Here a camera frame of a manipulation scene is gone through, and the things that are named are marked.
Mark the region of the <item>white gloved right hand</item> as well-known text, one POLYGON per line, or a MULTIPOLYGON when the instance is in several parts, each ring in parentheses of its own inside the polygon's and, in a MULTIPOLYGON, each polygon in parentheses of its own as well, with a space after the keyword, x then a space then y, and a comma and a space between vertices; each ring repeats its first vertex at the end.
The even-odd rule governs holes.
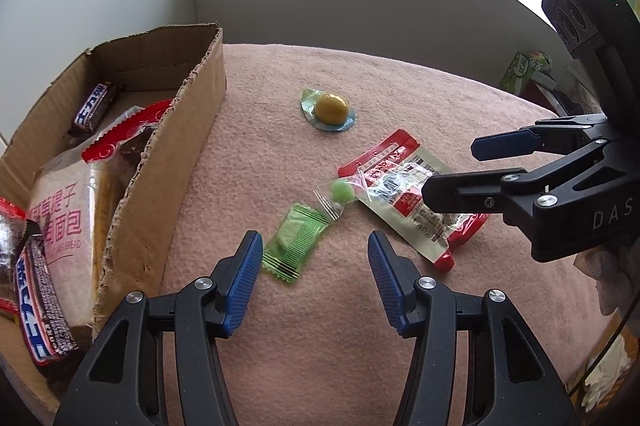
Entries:
POLYGON ((607 244, 579 253, 574 266, 596 282, 600 313, 626 313, 639 292, 639 250, 607 244))

